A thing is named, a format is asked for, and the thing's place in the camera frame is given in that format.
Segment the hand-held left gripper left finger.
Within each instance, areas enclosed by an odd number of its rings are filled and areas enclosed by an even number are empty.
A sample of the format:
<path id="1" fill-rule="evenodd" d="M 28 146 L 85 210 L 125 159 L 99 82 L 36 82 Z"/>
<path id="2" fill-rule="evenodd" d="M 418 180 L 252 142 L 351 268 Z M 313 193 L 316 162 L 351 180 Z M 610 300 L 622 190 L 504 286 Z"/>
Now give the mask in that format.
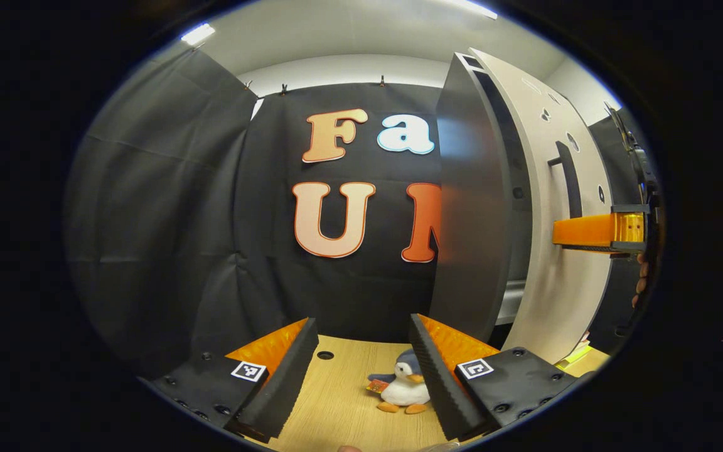
<path id="1" fill-rule="evenodd" d="M 202 349 L 141 383 L 215 428 L 259 443 L 278 438 L 319 343 L 316 318 L 303 318 L 229 353 Z"/>

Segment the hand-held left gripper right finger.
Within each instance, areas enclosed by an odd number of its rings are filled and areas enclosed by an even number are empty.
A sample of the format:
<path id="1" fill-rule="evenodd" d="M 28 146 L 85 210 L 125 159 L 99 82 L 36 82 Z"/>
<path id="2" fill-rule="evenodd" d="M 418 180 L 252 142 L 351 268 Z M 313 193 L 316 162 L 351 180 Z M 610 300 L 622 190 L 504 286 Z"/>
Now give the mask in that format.
<path id="1" fill-rule="evenodd" d="M 411 315 L 409 340 L 448 440 L 520 421 L 585 383 L 525 347 L 498 351 L 440 321 Z"/>

